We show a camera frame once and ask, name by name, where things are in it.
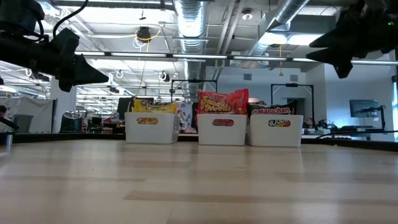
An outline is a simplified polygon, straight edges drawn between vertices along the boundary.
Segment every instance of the wooden surface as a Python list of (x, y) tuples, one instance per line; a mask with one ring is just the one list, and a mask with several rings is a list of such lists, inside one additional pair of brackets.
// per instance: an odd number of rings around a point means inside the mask
[(398, 223), (398, 154), (297, 148), (15, 144), (0, 223)]

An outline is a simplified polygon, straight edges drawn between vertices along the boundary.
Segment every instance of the window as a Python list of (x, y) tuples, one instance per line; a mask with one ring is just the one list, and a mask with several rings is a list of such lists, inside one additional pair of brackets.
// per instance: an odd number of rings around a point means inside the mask
[[(394, 120), (394, 130), (398, 130), (398, 89), (397, 83), (394, 83), (394, 93), (392, 100), (392, 118)], [(398, 133), (394, 133), (396, 142), (398, 142)]]

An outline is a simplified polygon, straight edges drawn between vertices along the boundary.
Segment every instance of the red snack bag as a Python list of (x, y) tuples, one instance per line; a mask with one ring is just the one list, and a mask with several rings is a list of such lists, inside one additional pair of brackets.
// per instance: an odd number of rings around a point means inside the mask
[(199, 91), (198, 114), (246, 114), (249, 90), (230, 94)]

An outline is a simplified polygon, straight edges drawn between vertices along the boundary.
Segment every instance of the ductwork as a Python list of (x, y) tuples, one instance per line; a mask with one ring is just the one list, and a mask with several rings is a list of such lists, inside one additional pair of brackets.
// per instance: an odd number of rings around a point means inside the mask
[[(178, 14), (177, 24), (181, 37), (205, 37), (206, 3), (194, 0), (175, 0), (175, 10)], [(203, 54), (205, 43), (203, 41), (180, 41), (181, 50), (185, 54)], [(201, 62), (185, 62), (185, 79), (204, 79), (201, 72)], [(188, 84), (187, 95), (193, 100), (197, 94), (198, 85)]]
[(264, 17), (264, 19), (266, 19), (266, 26), (263, 26), (263, 33), (260, 34), (259, 40), (254, 44), (254, 47), (247, 55), (262, 56), (270, 44), (269, 31), (281, 25), (285, 25), (283, 29), (289, 29), (289, 23), (309, 1), (310, 0), (280, 0), (278, 8), (270, 12), (273, 16), (271, 18)]

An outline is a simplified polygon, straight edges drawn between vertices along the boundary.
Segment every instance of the monitor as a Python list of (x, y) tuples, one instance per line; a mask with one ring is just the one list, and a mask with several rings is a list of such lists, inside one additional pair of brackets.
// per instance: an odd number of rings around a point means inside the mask
[(369, 108), (377, 108), (379, 107), (379, 102), (377, 100), (350, 100), (349, 101), (349, 110), (351, 112), (352, 118), (377, 118), (379, 117), (379, 113), (375, 111), (367, 111), (363, 110)]

